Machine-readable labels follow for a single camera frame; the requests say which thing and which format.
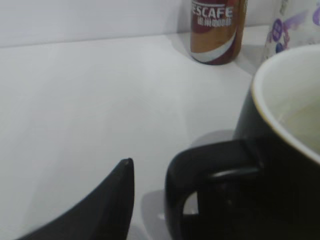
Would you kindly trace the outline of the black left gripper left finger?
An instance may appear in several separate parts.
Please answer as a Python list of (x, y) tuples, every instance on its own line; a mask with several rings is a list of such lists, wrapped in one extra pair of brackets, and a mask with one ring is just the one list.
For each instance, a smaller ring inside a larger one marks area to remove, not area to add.
[(23, 240), (125, 240), (134, 209), (134, 161), (122, 159), (84, 199)]

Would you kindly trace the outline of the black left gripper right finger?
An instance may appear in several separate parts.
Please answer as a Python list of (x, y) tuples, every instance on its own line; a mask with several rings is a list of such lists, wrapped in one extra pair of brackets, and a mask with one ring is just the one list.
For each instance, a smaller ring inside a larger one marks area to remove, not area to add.
[(255, 198), (259, 176), (208, 183), (199, 191), (204, 240), (264, 240), (262, 208)]

